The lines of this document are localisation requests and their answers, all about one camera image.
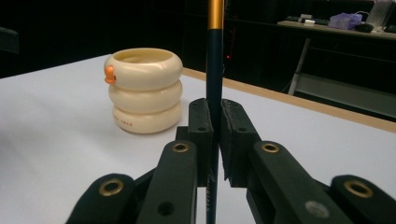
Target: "cream ring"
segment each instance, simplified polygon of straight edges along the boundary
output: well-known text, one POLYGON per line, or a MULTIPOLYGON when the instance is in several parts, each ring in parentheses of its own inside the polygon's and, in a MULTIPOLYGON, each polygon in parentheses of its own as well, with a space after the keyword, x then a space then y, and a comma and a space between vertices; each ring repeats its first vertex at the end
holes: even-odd
POLYGON ((183 88, 181 81, 157 91, 127 91, 110 85, 108 95, 119 109, 138 113, 156 113, 168 109, 180 101, 183 88))
POLYGON ((125 49, 105 62, 105 81, 133 91, 152 91, 168 87, 180 78, 183 63, 165 49, 125 49))
POLYGON ((117 124, 131 133, 157 133, 172 127, 181 117, 181 103, 154 114, 134 114, 113 107, 113 116, 117 124))

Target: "purple object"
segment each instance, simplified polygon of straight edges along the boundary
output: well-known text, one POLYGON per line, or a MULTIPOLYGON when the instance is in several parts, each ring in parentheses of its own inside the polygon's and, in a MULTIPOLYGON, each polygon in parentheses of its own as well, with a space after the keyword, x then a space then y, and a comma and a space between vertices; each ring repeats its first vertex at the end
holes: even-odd
POLYGON ((361 24, 361 14, 341 13, 330 17, 328 26, 342 30, 352 30, 356 25, 361 24))

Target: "dark green rod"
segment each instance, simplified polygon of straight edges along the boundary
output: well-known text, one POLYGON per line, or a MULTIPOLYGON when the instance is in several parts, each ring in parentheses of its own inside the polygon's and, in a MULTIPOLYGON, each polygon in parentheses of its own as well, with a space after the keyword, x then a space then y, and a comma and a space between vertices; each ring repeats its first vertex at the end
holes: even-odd
POLYGON ((206 47, 206 100, 214 129, 210 174, 206 187, 206 223, 216 223, 219 170, 219 129, 223 76, 223 0, 209 0, 206 47))

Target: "white table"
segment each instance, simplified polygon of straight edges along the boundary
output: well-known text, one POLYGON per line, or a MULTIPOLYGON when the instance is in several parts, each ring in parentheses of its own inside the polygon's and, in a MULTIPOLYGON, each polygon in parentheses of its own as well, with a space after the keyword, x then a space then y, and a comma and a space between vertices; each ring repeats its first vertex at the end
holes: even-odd
MULTIPOLYGON (((143 135, 114 123, 106 57, 0 79, 1 223, 65 223, 94 180, 111 173, 138 178, 175 139, 176 126, 143 135)), ((188 104, 205 97, 205 83, 187 76, 181 81, 184 113, 177 125, 186 126, 188 104)), ((394 123, 354 122, 342 115, 348 112, 340 118, 328 106, 322 107, 327 114, 320 113, 297 106, 301 100, 293 96, 262 92, 270 98, 231 88, 224 88, 223 98, 242 104, 262 139, 285 146, 315 179, 330 184, 336 175, 358 175, 396 197, 394 123), (274 100, 283 95, 290 104, 274 100), (387 131, 378 128, 381 123, 387 131)), ((231 189, 222 174, 220 166, 218 223, 254 223, 246 190, 231 189)), ((197 223, 205 223, 205 189, 199 189, 197 223)))

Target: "wooden table edge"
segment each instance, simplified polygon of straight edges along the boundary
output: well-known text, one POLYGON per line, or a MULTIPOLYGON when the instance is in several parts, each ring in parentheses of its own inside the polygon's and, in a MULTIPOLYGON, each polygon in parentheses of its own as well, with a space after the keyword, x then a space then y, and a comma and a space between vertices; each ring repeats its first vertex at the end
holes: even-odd
MULTIPOLYGON (((206 80, 206 74, 190 68, 183 68, 183 75, 188 77, 194 77, 201 80, 206 80)), ((287 95, 277 91, 270 91, 265 88, 253 86, 247 83, 234 81, 228 78, 223 79, 223 86, 244 91, 253 95, 265 97, 268 99, 276 100, 282 103, 296 105, 309 110, 317 111, 323 114, 334 116, 339 119, 346 119, 360 124, 364 124, 370 127, 374 127, 383 131, 396 133, 396 122, 379 119, 367 115, 363 115, 357 112, 345 110, 331 105, 324 105, 321 103, 305 100, 303 98, 287 95)))

